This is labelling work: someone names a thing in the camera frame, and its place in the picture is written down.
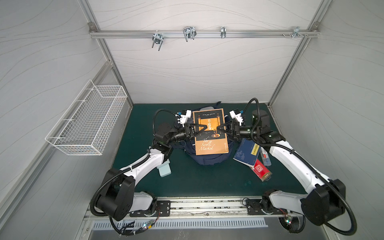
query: metal wire rack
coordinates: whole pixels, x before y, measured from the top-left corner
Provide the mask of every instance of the metal wire rack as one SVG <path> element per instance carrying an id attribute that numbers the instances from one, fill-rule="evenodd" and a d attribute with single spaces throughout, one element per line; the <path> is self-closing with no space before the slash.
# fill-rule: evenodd
<path id="1" fill-rule="evenodd" d="M 67 155 L 101 155 L 127 99 L 122 86 L 91 86 L 83 88 L 79 96 L 85 98 L 78 96 L 45 138 Z"/>

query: black rubber cable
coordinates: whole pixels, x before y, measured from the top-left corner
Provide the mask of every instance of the black rubber cable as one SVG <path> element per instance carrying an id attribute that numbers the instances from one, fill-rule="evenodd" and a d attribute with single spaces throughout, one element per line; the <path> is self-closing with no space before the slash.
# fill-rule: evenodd
<path id="1" fill-rule="evenodd" d="M 115 223 L 113 222 L 113 219 L 112 217 L 110 216 L 109 217 L 109 221 L 111 222 L 111 225 L 113 227 L 113 229 L 120 235 L 122 236 L 133 236 L 133 235 L 136 235 L 136 234 L 139 234 L 139 233 L 142 233 L 142 232 L 145 232 L 147 229 L 143 230 L 143 228 L 139 228 L 138 230 L 135 231 L 135 233 L 133 233 L 132 231 L 130 231 L 129 233 L 125 233 L 125 229 L 124 229 L 124 232 L 122 232 L 121 230 L 123 228 L 126 228 L 127 226 L 125 227 L 122 227 L 120 230 L 116 227 Z"/>
<path id="2" fill-rule="evenodd" d="M 135 165 L 132 166 L 132 168 L 127 168 L 127 169 L 124 169 L 118 173 L 116 173 L 115 175 L 113 175 L 110 179 L 108 179 L 105 183 L 103 183 L 98 189 L 97 191 L 95 192 L 95 194 L 93 195 L 92 199 L 91 199 L 91 202 L 89 203 L 89 209 L 91 210 L 91 213 L 97 217 L 105 217 L 105 216 L 108 216 L 108 214 L 106 214 L 105 212 L 98 212 L 96 211 L 95 209 L 95 203 L 96 203 L 96 199 L 97 197 L 99 196 L 100 192 L 103 190 L 103 188 L 105 188 L 105 186 L 107 186 L 110 182 L 116 180 L 118 177 L 120 177 L 121 175 L 123 175 L 124 173 L 126 172 L 129 172 L 131 171 L 132 169 L 135 169 L 137 168 L 138 166 L 140 166 L 141 164 L 145 163 L 148 159 L 149 159 L 150 155 L 148 154 L 143 160 L 141 160 L 140 162 L 136 163 Z"/>
<path id="3" fill-rule="evenodd" d="M 251 103 L 255 101 L 256 104 L 257 104 L 257 113 L 258 113 L 258 116 L 260 116 L 260 107 L 259 107 L 259 100 L 257 98 L 252 98 L 251 100 L 249 100 L 249 102 L 246 104 L 244 110 L 243 110 L 243 118 L 244 118 L 244 124 L 245 124 L 245 112 L 247 111 L 247 108 L 249 107 L 249 105 L 251 105 Z"/>
<path id="4" fill-rule="evenodd" d="M 279 222 L 280 222 L 281 225 L 283 225 L 283 224 L 287 225 L 287 223 L 284 221 L 284 219 L 285 219 L 285 217 L 279 217 Z M 292 225 L 290 225 L 290 229 L 286 229 L 287 231 L 289 231 L 289 233 L 301 233 L 304 230 L 304 227 L 305 227 L 305 216 L 303 215 L 303 223 L 301 224 L 299 229 L 292 230 L 291 227 L 292 227 Z"/>
<path id="5" fill-rule="evenodd" d="M 347 201 L 344 199 L 344 197 L 341 195 L 341 193 L 339 191 L 336 190 L 335 187 L 332 186 L 331 183 L 329 183 L 327 180 L 325 180 L 322 175 L 316 171 L 302 156 L 300 156 L 297 152 L 295 152 L 293 149 L 290 149 L 286 146 L 283 146 L 283 145 L 280 145 L 280 144 L 266 144 L 266 143 L 261 143 L 261 142 L 258 142 L 256 141 L 256 139 L 254 138 L 254 130 L 256 129 L 257 127 L 257 124 L 259 122 L 259 119 L 260 119 L 260 111 L 258 111 L 258 114 L 257 114 L 257 122 L 254 124 L 254 126 L 252 127 L 252 130 L 251 130 L 251 139 L 259 146 L 261 147 L 280 147 L 280 148 L 283 148 L 289 152 L 291 152 L 293 155 L 295 155 L 298 159 L 300 159 L 300 161 L 302 161 L 314 174 L 315 176 L 320 179 L 327 187 L 329 187 L 331 189 L 331 191 L 336 194 L 336 196 L 341 200 L 341 202 L 343 203 L 343 205 L 345 206 L 345 209 L 347 210 L 347 213 L 349 215 L 349 219 L 351 220 L 351 228 L 348 230 L 348 231 L 343 231 L 343 230 L 340 230 L 334 226 L 332 226 L 331 224 L 329 223 L 325 223 L 325 225 L 327 227 L 329 227 L 330 229 L 334 230 L 335 232 L 339 233 L 339 234 L 342 234 L 342 235 L 346 235 L 346 236 L 351 236 L 353 234 L 356 233 L 357 231 L 357 222 L 356 222 L 356 218 L 355 218 L 355 215 L 353 214 L 353 211 L 351 209 L 351 207 L 349 206 L 349 204 L 347 203 Z"/>
<path id="6" fill-rule="evenodd" d="M 168 109 L 162 109 L 162 108 L 161 108 L 161 109 L 158 109 L 158 110 L 155 112 L 155 114 L 153 115 L 153 120 L 152 120 L 152 131 L 153 131 L 153 135 L 155 135 L 155 133 L 156 133 L 156 130 L 155 130 L 155 120 L 156 120 L 156 116 L 157 116 L 157 114 L 158 114 L 159 112 L 161 112 L 161 111 L 168 112 L 168 113 L 172 113 L 173 116 L 176 115 L 174 112 L 172 112 L 172 111 L 170 111 L 170 110 L 168 110 Z"/>
<path id="7" fill-rule="evenodd" d="M 133 221 L 133 222 L 131 222 L 131 223 L 128 223 L 127 225 L 125 225 L 124 227 L 122 227 L 122 228 L 120 229 L 120 231 L 121 231 L 122 233 L 125 233 L 125 231 L 127 230 L 127 228 L 134 227 L 134 226 L 135 226 L 135 221 Z"/>

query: orange book cover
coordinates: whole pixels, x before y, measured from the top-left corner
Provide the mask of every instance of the orange book cover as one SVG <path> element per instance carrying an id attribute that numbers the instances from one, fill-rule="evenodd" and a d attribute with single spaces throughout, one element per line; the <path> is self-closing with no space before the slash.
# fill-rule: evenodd
<path id="1" fill-rule="evenodd" d="M 227 135 L 216 129 L 224 123 L 224 110 L 194 111 L 192 115 L 194 123 L 207 125 L 207 129 L 195 137 L 196 155 L 228 153 Z"/>

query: navy backpack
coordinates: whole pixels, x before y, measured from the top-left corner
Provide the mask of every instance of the navy backpack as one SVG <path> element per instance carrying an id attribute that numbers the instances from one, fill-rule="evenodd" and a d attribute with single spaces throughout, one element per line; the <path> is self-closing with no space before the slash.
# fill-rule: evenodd
<path id="1" fill-rule="evenodd" d="M 219 105 L 221 102 L 216 103 L 215 106 L 205 106 L 202 108 L 194 109 L 192 111 L 198 111 L 198 110 L 209 110 L 209 109 L 217 109 L 217 105 Z M 230 117 L 225 117 L 225 122 L 229 121 Z M 189 118 L 188 123 L 193 123 L 193 119 Z M 176 128 L 180 128 L 181 125 L 178 123 L 175 123 Z M 195 160 L 200 165 L 214 165 L 216 163 L 223 162 L 224 160 L 227 160 L 232 153 L 234 146 L 234 142 L 228 140 L 228 153 L 221 153 L 221 154 L 209 154 L 209 155 L 196 155 L 196 148 L 195 148 L 195 140 L 191 141 L 182 141 L 180 145 L 173 145 L 174 148 L 180 148 L 184 149 L 184 152 L 187 153 L 193 160 Z"/>

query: book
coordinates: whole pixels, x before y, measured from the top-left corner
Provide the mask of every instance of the book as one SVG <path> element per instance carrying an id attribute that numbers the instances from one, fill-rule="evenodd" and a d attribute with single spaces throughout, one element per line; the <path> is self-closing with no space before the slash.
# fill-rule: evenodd
<path id="1" fill-rule="evenodd" d="M 262 182 L 268 181 L 272 175 L 271 171 L 269 171 L 268 168 L 266 168 L 258 159 L 256 160 L 255 166 L 252 170 Z"/>
<path id="2" fill-rule="evenodd" d="M 224 110 L 194 111 L 192 115 L 194 123 L 207 125 L 207 129 L 195 137 L 196 155 L 228 153 L 227 135 L 217 132 L 217 127 L 224 123 Z"/>
<path id="3" fill-rule="evenodd" d="M 259 153 L 259 145 L 251 140 L 243 138 L 233 159 L 253 169 Z"/>

